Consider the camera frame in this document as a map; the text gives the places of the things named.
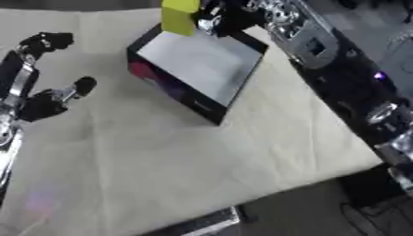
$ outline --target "purple light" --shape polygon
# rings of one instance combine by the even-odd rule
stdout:
[[[374,78],[379,79],[379,80],[383,80],[383,79],[385,79],[385,74],[383,74],[382,72],[377,72],[376,74],[374,74]]]

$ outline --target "gray floor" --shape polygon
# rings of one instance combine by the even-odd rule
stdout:
[[[0,7],[58,10],[114,10],[159,6],[160,0],[0,0]],[[343,30],[373,60],[380,61],[389,39],[412,25],[401,23],[405,13],[399,5],[385,5],[377,11],[363,6],[347,11],[327,0],[311,1],[333,25]],[[224,236],[357,236],[343,219],[339,204],[346,201],[335,181],[269,196],[247,205],[259,220],[240,229],[230,229]],[[413,203],[403,208],[413,213]],[[354,216],[369,235],[381,235],[366,220]],[[376,219],[388,235],[413,235],[413,229],[395,212]]]

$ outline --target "silver metal part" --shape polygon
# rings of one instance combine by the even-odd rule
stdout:
[[[316,69],[330,64],[338,51],[332,28],[301,0],[251,0],[245,10],[265,11],[265,28],[289,57]]]
[[[378,124],[385,118],[389,117],[396,109],[397,105],[391,102],[382,104],[381,106],[375,108],[367,117],[367,122],[369,124]]]
[[[393,179],[400,184],[407,195],[413,197],[413,181],[396,168],[390,168],[389,173]]]
[[[390,116],[397,119],[386,122],[385,119]],[[382,154],[382,159],[392,165],[413,161],[413,113],[408,107],[386,102],[367,116],[367,122],[382,123],[390,132],[397,130],[396,127],[400,123],[406,124],[409,128],[403,134],[386,143],[376,145],[375,148]]]
[[[212,20],[200,19],[198,21],[198,28],[204,30],[209,35],[213,35],[214,28],[219,24],[221,19],[222,16],[216,16]]]
[[[13,138],[10,140],[8,147],[0,147],[0,188],[7,182],[23,141],[23,132],[20,128],[15,128],[12,136]]]
[[[26,83],[30,78],[30,75],[33,72],[34,68],[32,65],[28,63],[23,64],[20,71],[18,72],[18,75],[15,79],[15,82],[13,83],[11,90],[9,91],[7,98],[5,98],[5,100],[3,101],[4,104],[13,108],[17,108],[17,106],[21,102],[21,92],[23,91]]]

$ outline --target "cable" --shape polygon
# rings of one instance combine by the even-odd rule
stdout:
[[[356,223],[354,223],[353,221],[351,221],[351,219],[349,219],[349,217],[346,214],[345,207],[346,207],[346,205],[344,205],[344,203],[342,203],[340,205],[340,211],[341,211],[341,214],[343,215],[343,217],[348,222],[348,224],[351,225],[360,235],[369,236],[369,234],[367,232],[363,231]]]
[[[348,222],[348,224],[350,224],[359,234],[363,235],[363,236],[369,236],[369,234],[367,232],[365,232],[364,230],[362,230],[354,221],[352,221],[348,215],[346,214],[346,207],[356,211],[357,213],[359,213],[364,219],[366,219],[367,221],[369,221],[369,223],[378,231],[380,232],[383,236],[389,236],[387,233],[385,233],[382,229],[380,229],[380,227],[372,220],[369,218],[368,215],[366,215],[364,212],[362,212],[361,210],[358,210],[357,208],[353,207],[351,204],[349,203],[341,203],[340,204],[340,210],[341,210],[341,214],[343,215],[343,217],[346,219],[346,221]]]

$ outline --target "table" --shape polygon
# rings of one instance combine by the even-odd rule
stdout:
[[[0,230],[136,235],[380,163],[275,45],[220,127],[133,77],[125,49],[158,22],[158,9],[0,10],[1,55],[39,31],[76,34],[39,62],[37,90],[99,83],[71,111],[27,125]]]

